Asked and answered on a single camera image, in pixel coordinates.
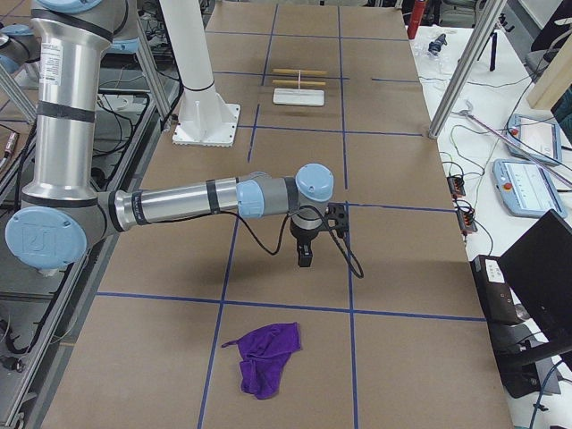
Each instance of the blue tape line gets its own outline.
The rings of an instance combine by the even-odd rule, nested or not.
[[[442,213],[456,213],[454,208],[434,208],[434,207],[412,207],[412,206],[390,206],[386,204],[359,204],[349,203],[354,207],[377,207],[377,208],[390,208],[395,210],[414,210],[420,212],[442,212]]]
[[[99,297],[117,297],[117,298],[135,298],[135,299],[155,299],[162,301],[185,301],[185,302],[200,302],[203,304],[220,304],[220,299],[207,299],[207,298],[191,298],[191,297],[172,297],[168,295],[149,295],[144,293],[126,293],[126,292],[98,292]]]
[[[385,42],[409,42],[406,38],[359,38],[353,36],[344,36],[343,38],[349,40],[381,40]]]
[[[341,99],[341,142],[343,148],[343,185],[347,190],[349,188],[348,179],[348,150],[346,145],[346,110],[343,101],[343,51],[341,46],[341,16],[340,7],[338,6],[338,45],[340,48],[340,99]]]
[[[340,134],[341,130],[319,130],[319,129],[312,129],[312,128],[289,128],[289,127],[273,127],[269,125],[258,125],[258,128],[261,130],[284,130],[284,131],[307,131],[307,132],[333,132],[336,134]]]
[[[339,36],[310,36],[304,34],[274,34],[274,33],[253,33],[247,31],[212,31],[207,30],[205,31],[206,34],[231,34],[237,36],[278,36],[281,38],[340,38]],[[349,39],[349,40],[381,40],[386,42],[408,42],[406,38],[357,38],[357,37],[350,37],[350,36],[343,36],[342,39]]]
[[[276,15],[278,15],[278,4],[274,7],[274,17],[272,19],[272,28],[270,29],[270,39],[268,40],[268,49],[266,50],[266,60],[265,60],[265,69],[262,75],[262,83],[261,85],[264,86],[265,79],[266,79],[266,71],[268,70],[268,60],[270,59],[270,48],[272,47],[272,37],[274,34],[274,25],[276,24]]]
[[[262,307],[262,308],[283,308],[286,310],[306,310],[306,311],[323,311],[326,313],[349,313],[346,308],[336,307],[314,307],[314,306],[296,306],[292,304],[274,304],[266,302],[248,302],[248,301],[224,301],[227,306],[241,307]]]
[[[218,315],[216,317],[216,326],[214,327],[213,344],[211,346],[211,356],[208,359],[208,369],[206,370],[205,387],[203,389],[203,399],[200,403],[200,413],[198,414],[197,429],[203,427],[203,421],[205,419],[206,410],[206,399],[208,397],[208,388],[211,383],[211,374],[213,372],[213,364],[215,362],[216,354],[216,344],[218,342],[218,333],[221,329],[221,321],[223,320],[223,309],[224,309],[224,298],[226,297],[226,289],[229,285],[229,279],[231,277],[231,267],[232,267],[232,257],[234,256],[234,246],[236,244],[236,237],[239,231],[239,219],[234,221],[234,231],[232,232],[231,249],[229,250],[229,260],[226,265],[226,272],[224,273],[224,285],[223,292],[221,293],[221,303],[218,307]]]
[[[349,222],[349,204],[345,203],[346,214]],[[348,231],[348,246],[351,248],[351,231]],[[349,291],[349,340],[351,346],[351,387],[353,390],[354,406],[354,429],[359,429],[359,406],[358,406],[358,358],[356,356],[356,321],[354,317],[354,282],[353,275],[348,266],[348,291]]]
[[[15,5],[9,13],[7,13],[6,15],[4,15],[4,16],[2,17],[2,19],[6,18],[6,17],[9,16],[12,12],[14,12],[16,9],[18,9],[18,8],[24,3],[24,1],[25,1],[25,0],[20,0],[20,2],[19,2],[17,5]]]
[[[260,113],[260,105],[257,105],[257,112],[254,115],[254,125],[252,126],[252,134],[250,135],[250,147],[248,148],[247,161],[250,162],[252,151],[254,150],[254,137],[257,134],[258,114]]]
[[[374,134],[381,136],[410,136],[423,137],[420,132],[394,132],[394,131],[346,131],[348,134]]]
[[[420,83],[419,80],[381,79],[381,78],[372,78],[372,80],[374,82]]]
[[[10,103],[10,100],[4,101],[4,104],[2,105],[2,107],[0,107],[0,112],[2,112],[4,110],[4,108],[8,105],[8,103]]]
[[[413,319],[454,320],[458,322],[486,322],[484,317],[465,317],[462,315],[426,315],[423,313],[401,313],[394,311],[354,310],[357,315],[388,315],[392,317],[408,317]]]
[[[284,74],[274,74],[274,73],[267,73],[267,74],[263,74],[263,73],[253,73],[250,71],[213,71],[213,74],[236,74],[236,75],[243,75],[243,76],[266,76],[266,77],[273,77],[273,78],[283,78],[286,75]],[[334,79],[334,80],[339,80],[340,77],[336,77],[336,76],[320,76],[320,79]]]
[[[124,293],[124,292],[98,292],[99,297],[116,297],[116,298],[129,298],[129,299],[154,299],[154,300],[167,300],[167,301],[188,301],[197,302],[201,304],[224,304],[229,306],[239,306],[239,307],[262,307],[262,308],[284,308],[288,310],[304,310],[304,311],[323,311],[328,313],[345,313],[349,314],[350,310],[348,308],[338,308],[338,307],[313,307],[313,306],[297,306],[289,304],[273,304],[265,302],[250,302],[250,301],[235,301],[235,300],[223,300],[220,299],[203,299],[203,298],[190,298],[190,297],[174,297],[174,296],[164,296],[164,295],[149,295],[140,293]],[[392,312],[392,311],[378,311],[378,310],[353,310],[354,314],[361,315],[387,315],[393,317],[413,317],[422,319],[440,319],[440,320],[458,320],[458,321],[470,321],[470,322],[486,322],[484,318],[481,317],[467,317],[460,315],[427,315],[423,313],[403,313],[403,312]]]

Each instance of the white pole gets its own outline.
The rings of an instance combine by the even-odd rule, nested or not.
[[[216,92],[198,0],[161,0],[160,3],[185,86],[179,125],[172,141],[232,146],[240,106],[227,105]]]

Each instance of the red fire extinguisher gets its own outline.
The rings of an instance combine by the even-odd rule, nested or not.
[[[423,12],[425,11],[426,0],[415,0],[415,5],[413,6],[413,12],[411,13],[411,19],[409,20],[408,26],[408,38],[413,40],[417,34],[417,29],[423,18]]]

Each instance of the blue tape grid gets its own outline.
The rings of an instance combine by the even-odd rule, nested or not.
[[[346,109],[343,102],[343,48],[341,46],[341,15],[338,6],[338,46],[340,48],[341,141],[343,146],[343,184],[348,190],[348,150],[346,146]]]
[[[99,291],[99,297],[113,297],[113,298],[129,298],[129,299],[152,299],[159,301],[179,301],[179,302],[194,302],[199,304],[224,304],[225,306],[235,307],[260,307],[260,308],[279,308],[284,310],[301,310],[301,311],[316,311],[324,313],[343,313],[348,315],[349,308],[343,307],[318,307],[318,306],[297,306],[294,304],[277,304],[273,302],[254,302],[254,301],[236,301],[232,299],[208,299],[208,298],[193,298],[193,297],[177,297],[172,295],[153,295],[146,293],[127,293],[127,292],[113,292],[113,291]],[[470,317],[462,315],[431,315],[425,313],[407,313],[400,311],[380,311],[380,310],[363,310],[353,309],[354,315],[377,315],[387,317],[406,317],[412,319],[433,319],[433,320],[450,320],[457,322],[486,322],[482,317]]]
[[[212,31],[206,30],[206,34],[231,34],[236,36],[276,36],[280,38],[333,38],[337,39],[340,36],[309,36],[304,34],[282,34],[282,33],[274,33],[271,31],[270,33],[256,33],[256,32],[248,32],[248,31]],[[386,42],[408,42],[406,38],[358,38],[353,36],[342,36],[344,40],[381,40]]]
[[[6,15],[3,15],[0,17],[0,21],[7,18],[8,16],[10,16],[12,12],[14,12],[16,9],[18,9],[24,3],[24,1],[25,0],[20,0],[20,2],[10,10],[10,12],[8,12]]]
[[[1,19],[5,19],[11,12],[20,7],[24,3],[21,0],[13,9],[3,16]],[[268,130],[292,130],[292,131],[310,131],[310,132],[331,132],[340,133],[343,140],[343,163],[344,163],[344,183],[347,189],[348,184],[348,165],[347,165],[347,151],[346,151],[346,135],[347,134],[374,134],[374,135],[395,135],[395,136],[415,136],[422,137],[420,133],[406,133],[406,132],[380,132],[380,131],[348,131],[345,127],[345,105],[344,105],[344,93],[343,93],[343,81],[349,78],[343,76],[343,64],[342,64],[342,40],[343,39],[357,39],[357,40],[385,40],[385,41],[395,41],[395,42],[407,42],[406,39],[394,39],[394,38],[354,38],[354,37],[343,37],[341,35],[341,14],[340,7],[338,7],[338,36],[300,36],[300,35],[288,35],[288,34],[274,34],[274,24],[276,22],[276,16],[278,12],[278,5],[274,10],[273,25],[271,32],[266,33],[241,33],[241,32],[225,32],[225,31],[207,31],[207,33],[221,33],[221,34],[241,34],[241,35],[256,35],[256,36],[270,36],[268,43],[268,48],[265,58],[265,68],[263,73],[247,73],[247,72],[235,72],[235,71],[215,71],[214,73],[219,74],[239,74],[239,75],[253,75],[260,76],[262,78],[262,84],[265,83],[265,78],[267,76],[274,76],[273,74],[267,73],[269,55],[272,46],[273,36],[280,37],[293,37],[293,38],[337,38],[340,46],[340,76],[332,77],[326,79],[338,79],[341,83],[341,130],[319,130],[319,129],[301,129],[301,128],[286,128],[286,127],[272,127],[272,126],[260,126],[257,125],[260,105],[257,106],[257,111],[255,115],[254,125],[245,126],[241,125],[241,128],[251,128],[252,135],[250,140],[250,148],[248,151],[248,161],[250,162],[252,151],[254,148],[254,140],[257,129],[268,129]],[[387,81],[387,82],[407,82],[407,83],[417,83],[416,80],[386,80],[386,79],[376,79],[375,81]],[[4,105],[0,107],[0,112],[8,105],[9,101],[6,101]],[[357,203],[346,203],[346,207],[349,212],[349,208],[352,206],[359,207],[380,207],[380,208],[390,208],[399,210],[420,210],[420,211],[434,211],[434,212],[446,212],[454,213],[453,209],[439,209],[439,208],[429,208],[429,207],[408,207],[408,206],[387,206],[387,205],[372,205],[372,204],[357,204]],[[376,310],[360,310],[354,308],[354,295],[353,295],[353,276],[348,270],[348,282],[349,282],[349,308],[338,308],[338,307],[313,307],[313,306],[296,306],[296,305],[285,305],[285,304],[274,304],[274,303],[261,303],[261,302],[248,302],[248,301],[235,301],[227,300],[226,291],[230,279],[230,271],[232,265],[232,259],[234,255],[234,249],[236,244],[236,238],[238,233],[238,220],[235,221],[234,231],[232,234],[231,247],[229,250],[229,259],[226,266],[226,272],[224,276],[223,290],[220,299],[202,299],[202,298],[191,298],[191,297],[176,297],[176,296],[161,296],[161,295],[151,295],[151,294],[137,294],[137,293],[123,293],[123,292],[112,292],[112,291],[101,291],[97,295],[100,297],[119,297],[119,298],[130,298],[130,299],[154,299],[154,300],[170,300],[170,301],[183,301],[183,302],[195,302],[195,303],[205,303],[218,305],[218,314],[214,329],[214,338],[211,347],[211,354],[209,358],[205,386],[203,390],[203,397],[201,400],[201,407],[198,420],[198,429],[202,429],[204,417],[206,413],[206,401],[208,397],[208,389],[211,379],[211,374],[213,370],[213,365],[215,361],[215,352],[217,349],[218,336],[220,332],[221,322],[223,319],[223,309],[224,306],[240,306],[240,307],[265,307],[265,308],[282,308],[282,309],[294,309],[294,310],[304,310],[304,311],[318,311],[318,312],[331,312],[331,313],[343,313],[349,315],[349,328],[350,328],[350,341],[351,341],[351,372],[352,372],[352,390],[353,390],[353,409],[354,409],[354,429],[359,428],[358,419],[358,375],[357,375],[357,360],[356,360],[356,335],[355,335],[355,318],[354,315],[376,315],[376,316],[392,316],[392,317],[409,317],[409,318],[423,318],[423,319],[439,319],[439,320],[451,320],[451,321],[465,321],[465,322],[485,322],[485,319],[480,317],[463,317],[454,315],[429,315],[429,314],[417,314],[417,313],[402,313],[402,312],[390,312],[390,311],[376,311]]]

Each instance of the purple cloth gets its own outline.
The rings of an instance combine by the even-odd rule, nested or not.
[[[232,344],[239,346],[243,359],[240,362],[240,388],[258,400],[266,400],[278,391],[282,369],[290,355],[301,348],[297,323],[269,324],[221,347]]]

